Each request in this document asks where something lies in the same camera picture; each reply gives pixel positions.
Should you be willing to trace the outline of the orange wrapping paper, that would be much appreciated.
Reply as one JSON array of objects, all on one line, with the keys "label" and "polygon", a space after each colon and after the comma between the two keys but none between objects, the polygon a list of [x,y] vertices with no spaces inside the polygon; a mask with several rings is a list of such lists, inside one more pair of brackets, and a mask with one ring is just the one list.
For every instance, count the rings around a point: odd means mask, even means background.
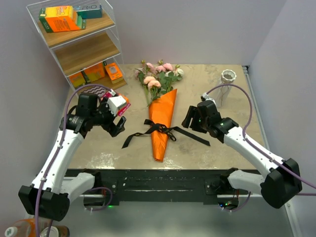
[{"label": "orange wrapping paper", "polygon": [[[176,101],[177,89],[174,89],[149,106],[149,119],[155,124],[159,123],[170,128]],[[165,133],[154,131],[151,134],[153,158],[155,161],[163,162],[168,136]]]}]

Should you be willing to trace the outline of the pink flower bunch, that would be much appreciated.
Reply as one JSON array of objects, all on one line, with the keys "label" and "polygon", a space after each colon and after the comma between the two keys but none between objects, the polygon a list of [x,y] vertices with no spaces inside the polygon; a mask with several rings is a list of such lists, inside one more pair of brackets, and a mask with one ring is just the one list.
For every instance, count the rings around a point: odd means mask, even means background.
[{"label": "pink flower bunch", "polygon": [[174,89],[173,84],[180,80],[165,76],[168,63],[159,60],[155,66],[152,63],[141,61],[141,68],[135,69],[136,79],[144,89],[147,106],[150,106],[156,99]]}]

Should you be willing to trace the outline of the white rose stem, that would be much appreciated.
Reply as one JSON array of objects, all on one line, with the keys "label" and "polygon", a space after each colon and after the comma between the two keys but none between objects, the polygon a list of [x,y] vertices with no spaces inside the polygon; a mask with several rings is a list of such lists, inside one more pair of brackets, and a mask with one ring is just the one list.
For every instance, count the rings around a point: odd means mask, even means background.
[{"label": "white rose stem", "polygon": [[174,67],[171,64],[166,64],[165,67],[166,72],[165,76],[169,78],[176,78],[177,80],[181,80],[184,76],[184,71],[181,69],[180,65],[175,65]]}]

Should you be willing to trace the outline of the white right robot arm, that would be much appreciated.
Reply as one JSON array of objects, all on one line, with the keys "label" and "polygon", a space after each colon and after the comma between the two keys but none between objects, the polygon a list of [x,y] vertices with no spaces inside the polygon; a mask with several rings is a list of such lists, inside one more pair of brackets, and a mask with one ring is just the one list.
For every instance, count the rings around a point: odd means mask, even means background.
[{"label": "white right robot arm", "polygon": [[237,122],[221,117],[212,100],[189,106],[182,126],[200,133],[209,133],[211,137],[237,151],[258,170],[258,174],[237,168],[227,170],[212,184],[215,193],[231,194],[235,190],[245,190],[261,195],[271,207],[279,209],[301,192],[298,163],[291,158],[284,160],[243,134]]}]

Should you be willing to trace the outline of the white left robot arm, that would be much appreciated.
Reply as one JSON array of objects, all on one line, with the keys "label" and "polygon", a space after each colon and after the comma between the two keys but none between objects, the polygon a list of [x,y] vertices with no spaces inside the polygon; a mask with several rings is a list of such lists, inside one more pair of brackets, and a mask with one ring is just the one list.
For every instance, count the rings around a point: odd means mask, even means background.
[{"label": "white left robot arm", "polygon": [[77,105],[67,109],[61,119],[55,144],[43,168],[31,185],[22,186],[18,192],[28,214],[61,221],[76,198],[87,191],[92,194],[101,191],[103,184],[98,171],[83,170],[68,182],[64,177],[76,150],[93,127],[102,127],[112,137],[125,130],[125,117],[117,124],[114,120],[126,104],[126,99],[114,91],[103,98],[94,93],[79,95]]}]

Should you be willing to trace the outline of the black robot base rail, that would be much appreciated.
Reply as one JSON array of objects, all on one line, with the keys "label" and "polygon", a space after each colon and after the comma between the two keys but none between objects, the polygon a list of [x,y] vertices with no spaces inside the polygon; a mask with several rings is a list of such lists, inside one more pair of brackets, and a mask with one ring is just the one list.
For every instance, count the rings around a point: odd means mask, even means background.
[{"label": "black robot base rail", "polygon": [[121,202],[200,202],[216,205],[218,197],[225,201],[246,195],[245,190],[221,188],[220,177],[226,170],[185,169],[99,169],[101,187],[112,191],[88,191],[82,195],[85,207],[119,205]]}]

